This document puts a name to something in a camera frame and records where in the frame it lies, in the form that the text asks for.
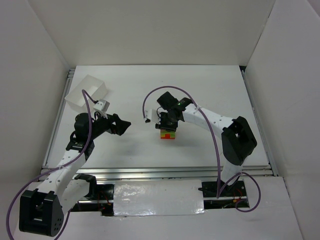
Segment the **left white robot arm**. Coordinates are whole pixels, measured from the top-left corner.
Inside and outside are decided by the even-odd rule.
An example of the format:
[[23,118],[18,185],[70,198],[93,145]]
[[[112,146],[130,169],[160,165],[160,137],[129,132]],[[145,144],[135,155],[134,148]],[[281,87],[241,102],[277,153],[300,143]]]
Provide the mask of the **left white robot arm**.
[[121,136],[131,122],[117,114],[88,113],[75,117],[74,131],[58,169],[34,190],[25,190],[20,197],[19,230],[22,232],[55,237],[64,222],[65,215],[76,202],[96,195],[97,180],[89,174],[77,174],[94,150],[94,139],[103,133]]

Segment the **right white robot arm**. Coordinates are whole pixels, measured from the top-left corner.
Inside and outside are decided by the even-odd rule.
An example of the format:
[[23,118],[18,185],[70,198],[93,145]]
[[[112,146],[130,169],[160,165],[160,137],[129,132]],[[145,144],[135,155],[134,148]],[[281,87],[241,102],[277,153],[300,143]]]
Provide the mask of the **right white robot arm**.
[[182,121],[208,130],[211,135],[221,139],[225,163],[218,177],[219,196],[224,184],[232,185],[235,182],[232,177],[240,175],[244,162],[258,144],[248,121],[242,116],[232,118],[217,114],[187,97],[178,100],[168,91],[157,99],[157,103],[164,112],[160,113],[156,128],[175,132],[178,122]]

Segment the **red rectangular wood block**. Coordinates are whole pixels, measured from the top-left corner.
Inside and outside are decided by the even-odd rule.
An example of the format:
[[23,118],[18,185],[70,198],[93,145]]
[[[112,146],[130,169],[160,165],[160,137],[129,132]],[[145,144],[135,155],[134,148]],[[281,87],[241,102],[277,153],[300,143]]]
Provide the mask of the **red rectangular wood block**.
[[161,138],[162,140],[174,140],[174,139],[176,138],[176,136],[175,136],[175,135],[172,135],[172,134],[162,134],[162,135],[160,136],[160,138]]

